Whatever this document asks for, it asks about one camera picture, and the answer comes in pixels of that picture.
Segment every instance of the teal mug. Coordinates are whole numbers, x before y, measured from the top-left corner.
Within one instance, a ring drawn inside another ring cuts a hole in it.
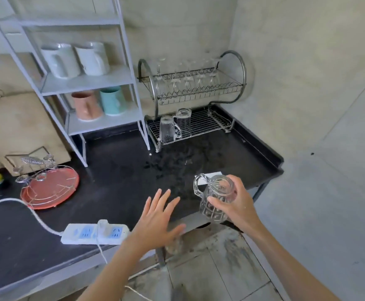
[[[100,99],[106,115],[116,116],[127,109],[121,87],[106,87],[100,89]]]

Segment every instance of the wooden cutting board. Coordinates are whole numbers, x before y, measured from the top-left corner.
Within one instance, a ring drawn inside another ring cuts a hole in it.
[[[13,166],[5,159],[7,154],[29,154],[44,146],[58,164],[70,161],[70,155],[58,136],[49,116],[35,93],[24,93],[0,98],[0,162],[13,175]],[[33,154],[43,158],[39,150]],[[19,158],[11,159],[16,166]],[[36,171],[40,166],[24,165],[25,172]]]

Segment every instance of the pink mug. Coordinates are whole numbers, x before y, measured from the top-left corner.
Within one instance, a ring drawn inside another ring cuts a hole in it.
[[[73,92],[76,116],[79,120],[95,120],[103,115],[103,110],[97,102],[93,91]]]

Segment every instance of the hand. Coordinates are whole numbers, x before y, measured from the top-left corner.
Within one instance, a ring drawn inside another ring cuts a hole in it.
[[[215,197],[208,197],[208,201],[217,209],[224,211],[231,221],[249,236],[255,235],[263,227],[251,195],[245,190],[244,184],[239,177],[228,175],[235,185],[237,197],[231,203],[225,203]]]
[[[185,229],[185,224],[180,224],[172,231],[167,231],[168,222],[175,206],[180,201],[180,197],[176,197],[164,209],[165,202],[170,196],[168,189],[161,197],[162,190],[159,189],[153,201],[148,197],[145,203],[144,211],[141,218],[135,225],[128,239],[147,251],[170,244],[174,238],[180,236]]]

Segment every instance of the finger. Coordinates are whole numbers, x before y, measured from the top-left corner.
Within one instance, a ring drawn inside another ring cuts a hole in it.
[[[173,199],[171,202],[169,202],[167,204],[167,207],[164,210],[164,213],[168,216],[168,218],[170,218],[171,213],[173,213],[174,208],[176,207],[176,205],[178,204],[178,202],[180,201],[180,197],[176,197],[175,199]]]
[[[177,227],[175,227],[172,231],[168,233],[169,239],[173,240],[182,235],[184,233],[185,227],[186,227],[185,224],[180,224]]]
[[[229,174],[227,177],[229,177],[233,181],[233,183],[235,185],[235,189],[238,192],[239,191],[246,191],[246,189],[244,187],[244,184],[242,183],[242,180],[239,177],[237,177],[235,175],[231,175],[231,174]]]
[[[151,213],[153,211],[155,211],[156,209],[156,206],[157,206],[157,203],[159,202],[159,198],[160,198],[160,195],[162,194],[162,190],[161,189],[158,189],[155,196],[153,197],[153,201],[152,201],[152,204],[150,205],[150,209],[149,209],[149,212],[148,213]]]
[[[160,197],[156,210],[163,212],[165,202],[167,201],[170,194],[171,194],[171,190],[167,189],[167,191],[162,195],[162,197]]]
[[[219,199],[209,196],[208,197],[208,202],[210,204],[212,204],[213,206],[215,206],[217,209],[220,209],[221,211],[227,212],[228,207],[230,206],[229,203],[225,203],[220,201]]]
[[[146,200],[145,207],[144,207],[144,210],[142,211],[141,218],[148,214],[151,200],[152,200],[151,197],[148,197],[148,199]]]

